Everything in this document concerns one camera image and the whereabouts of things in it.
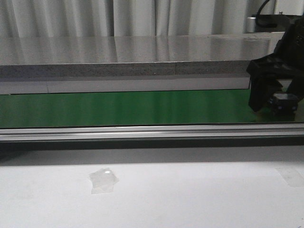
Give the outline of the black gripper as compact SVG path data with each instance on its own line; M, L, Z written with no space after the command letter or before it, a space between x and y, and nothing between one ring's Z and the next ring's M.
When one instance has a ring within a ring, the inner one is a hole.
M275 77L262 77L274 74L279 78L291 78L287 93L304 98L304 19L300 18L289 25L277 42L273 53L249 62L250 74L249 107L259 111L270 97L282 91L282 84Z

